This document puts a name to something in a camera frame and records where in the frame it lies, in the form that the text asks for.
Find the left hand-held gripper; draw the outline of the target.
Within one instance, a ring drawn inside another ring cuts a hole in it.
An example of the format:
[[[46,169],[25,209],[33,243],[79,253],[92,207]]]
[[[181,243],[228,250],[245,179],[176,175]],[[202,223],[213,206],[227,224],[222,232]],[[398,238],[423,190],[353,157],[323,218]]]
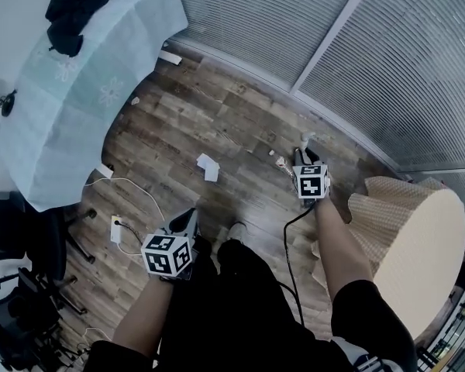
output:
[[[149,234],[141,247],[146,270],[162,278],[190,278],[196,252],[193,250],[198,231],[198,210],[188,210],[167,219],[163,233]]]

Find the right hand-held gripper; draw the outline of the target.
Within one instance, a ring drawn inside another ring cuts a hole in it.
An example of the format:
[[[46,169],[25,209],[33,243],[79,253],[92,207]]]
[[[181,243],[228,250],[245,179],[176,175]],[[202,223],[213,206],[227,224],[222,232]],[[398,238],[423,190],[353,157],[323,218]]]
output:
[[[294,150],[294,184],[304,208],[324,199],[331,185],[328,166],[322,163],[319,155],[308,148],[307,157],[311,165],[305,165],[300,149]]]

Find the small litter piece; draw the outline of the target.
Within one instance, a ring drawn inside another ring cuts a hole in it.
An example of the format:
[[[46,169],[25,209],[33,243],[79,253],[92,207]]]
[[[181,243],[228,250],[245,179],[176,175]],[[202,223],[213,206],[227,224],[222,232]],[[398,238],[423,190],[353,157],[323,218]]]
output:
[[[274,159],[275,165],[285,172],[290,178],[294,177],[291,163],[281,154],[275,150],[270,150],[268,155]]]

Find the person's left forearm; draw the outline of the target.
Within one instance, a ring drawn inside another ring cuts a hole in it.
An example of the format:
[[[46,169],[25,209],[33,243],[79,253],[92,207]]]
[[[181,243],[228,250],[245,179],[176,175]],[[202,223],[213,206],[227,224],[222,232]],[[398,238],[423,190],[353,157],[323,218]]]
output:
[[[117,326],[113,343],[152,357],[162,337],[173,290],[171,282],[151,277]]]

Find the person's right forearm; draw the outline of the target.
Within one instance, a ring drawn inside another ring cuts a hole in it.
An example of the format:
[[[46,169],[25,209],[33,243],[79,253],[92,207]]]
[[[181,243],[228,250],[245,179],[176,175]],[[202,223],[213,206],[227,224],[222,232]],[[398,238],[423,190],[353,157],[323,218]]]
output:
[[[329,196],[316,203],[319,252],[329,296],[354,281],[372,281],[370,262]]]

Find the person's light shoe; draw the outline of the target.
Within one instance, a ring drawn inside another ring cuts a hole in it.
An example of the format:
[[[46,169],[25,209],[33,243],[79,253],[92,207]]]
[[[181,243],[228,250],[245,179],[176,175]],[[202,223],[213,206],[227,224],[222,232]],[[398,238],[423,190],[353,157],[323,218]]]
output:
[[[244,241],[247,237],[247,227],[243,222],[235,222],[228,231],[227,240]]]

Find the person's black clothing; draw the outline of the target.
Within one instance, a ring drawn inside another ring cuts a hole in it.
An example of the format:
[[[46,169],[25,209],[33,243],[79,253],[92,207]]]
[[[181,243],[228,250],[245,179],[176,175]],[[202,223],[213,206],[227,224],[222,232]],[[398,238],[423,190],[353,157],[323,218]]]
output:
[[[331,340],[300,323],[267,263],[236,240],[199,256],[174,285],[158,356],[93,344],[84,372],[417,372],[410,333],[377,286],[346,284],[332,303]]]

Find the round table with yellow cloth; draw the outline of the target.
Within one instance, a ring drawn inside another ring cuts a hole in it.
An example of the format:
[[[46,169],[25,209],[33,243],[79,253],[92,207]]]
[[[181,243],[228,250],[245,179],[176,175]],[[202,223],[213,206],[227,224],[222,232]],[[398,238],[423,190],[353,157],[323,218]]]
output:
[[[463,262],[465,207],[441,182],[369,177],[348,201],[349,231],[370,262],[383,299],[417,339],[448,298]],[[320,253],[315,279],[325,285]]]

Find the table with light blue cloth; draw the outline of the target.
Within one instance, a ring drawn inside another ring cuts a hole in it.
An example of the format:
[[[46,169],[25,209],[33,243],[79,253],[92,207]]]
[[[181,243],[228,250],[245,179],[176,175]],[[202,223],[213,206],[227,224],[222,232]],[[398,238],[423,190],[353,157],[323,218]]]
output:
[[[0,155],[35,210],[81,200],[119,111],[153,72],[164,42],[187,24],[181,0],[108,0],[84,28],[77,56],[39,38],[0,122]]]

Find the white shade table lamp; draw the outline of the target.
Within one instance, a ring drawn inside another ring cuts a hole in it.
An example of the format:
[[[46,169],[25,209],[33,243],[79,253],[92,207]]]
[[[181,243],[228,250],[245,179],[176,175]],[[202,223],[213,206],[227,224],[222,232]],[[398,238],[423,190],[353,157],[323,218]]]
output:
[[[8,117],[15,104],[17,90],[14,89],[7,95],[0,96],[0,109],[2,117]]]

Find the pile of black clothes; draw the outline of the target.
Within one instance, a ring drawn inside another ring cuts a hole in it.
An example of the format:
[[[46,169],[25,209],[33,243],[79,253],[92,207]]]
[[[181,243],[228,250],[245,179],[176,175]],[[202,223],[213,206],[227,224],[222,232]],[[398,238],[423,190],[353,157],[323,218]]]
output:
[[[75,57],[83,44],[82,31],[91,17],[109,0],[50,0],[45,18],[51,50]]]

